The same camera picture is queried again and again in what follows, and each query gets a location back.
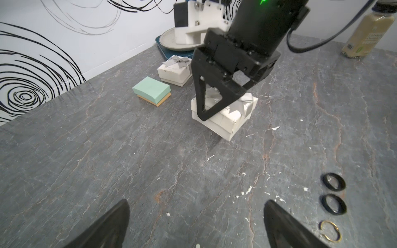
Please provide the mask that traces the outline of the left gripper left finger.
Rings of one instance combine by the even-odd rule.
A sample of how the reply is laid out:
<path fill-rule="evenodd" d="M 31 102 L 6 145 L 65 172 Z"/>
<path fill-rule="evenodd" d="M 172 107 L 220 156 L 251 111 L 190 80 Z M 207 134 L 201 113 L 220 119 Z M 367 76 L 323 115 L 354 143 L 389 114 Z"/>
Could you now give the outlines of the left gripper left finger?
<path fill-rule="evenodd" d="M 126 199 L 120 200 L 82 234 L 66 245 L 67 248 L 122 248 L 130 219 Z"/>

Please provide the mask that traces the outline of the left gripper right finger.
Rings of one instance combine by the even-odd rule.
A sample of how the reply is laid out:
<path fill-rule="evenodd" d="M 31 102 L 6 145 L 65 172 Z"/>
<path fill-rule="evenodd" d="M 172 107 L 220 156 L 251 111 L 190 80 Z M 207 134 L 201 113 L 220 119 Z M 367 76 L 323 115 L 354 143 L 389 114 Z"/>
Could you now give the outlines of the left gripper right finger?
<path fill-rule="evenodd" d="M 271 248 L 327 247 L 274 200 L 264 205 L 264 224 Z"/>

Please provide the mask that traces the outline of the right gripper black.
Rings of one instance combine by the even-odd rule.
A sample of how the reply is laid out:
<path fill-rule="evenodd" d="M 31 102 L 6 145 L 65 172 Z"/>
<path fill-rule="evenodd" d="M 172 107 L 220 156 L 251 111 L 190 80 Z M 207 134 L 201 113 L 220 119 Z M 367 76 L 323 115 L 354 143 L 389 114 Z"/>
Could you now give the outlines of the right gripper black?
<path fill-rule="evenodd" d="M 194 50 L 191 62 L 196 112 L 202 121 L 268 77 L 280 56 L 278 45 L 309 13 L 306 4 L 307 1 L 242 1 L 229 31 L 208 30 L 204 45 Z M 237 71 L 250 79 L 243 86 L 233 80 Z M 207 109 L 209 89 L 216 89 L 221 99 Z"/>

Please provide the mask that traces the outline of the white gift box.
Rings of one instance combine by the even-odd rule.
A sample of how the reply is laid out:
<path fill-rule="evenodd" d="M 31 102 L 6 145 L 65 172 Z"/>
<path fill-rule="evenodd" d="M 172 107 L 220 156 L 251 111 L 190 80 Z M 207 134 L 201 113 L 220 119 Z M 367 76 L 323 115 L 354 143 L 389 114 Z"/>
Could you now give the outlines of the white gift box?
<path fill-rule="evenodd" d="M 251 118 L 257 102 L 258 98 L 246 93 L 213 117 L 203 121 L 197 115 L 196 98 L 193 98 L 191 100 L 192 118 L 217 133 L 223 139 L 230 141 L 243 124 Z"/>

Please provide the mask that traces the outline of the mint green jewelry box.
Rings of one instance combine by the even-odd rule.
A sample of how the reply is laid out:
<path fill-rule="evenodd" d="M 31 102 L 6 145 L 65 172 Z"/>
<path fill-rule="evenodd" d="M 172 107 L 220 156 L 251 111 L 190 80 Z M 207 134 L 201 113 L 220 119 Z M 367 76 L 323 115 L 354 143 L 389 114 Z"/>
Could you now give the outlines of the mint green jewelry box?
<path fill-rule="evenodd" d="M 169 85 L 148 76 L 137 83 L 132 89 L 139 98 L 157 107 L 162 105 L 171 96 Z"/>

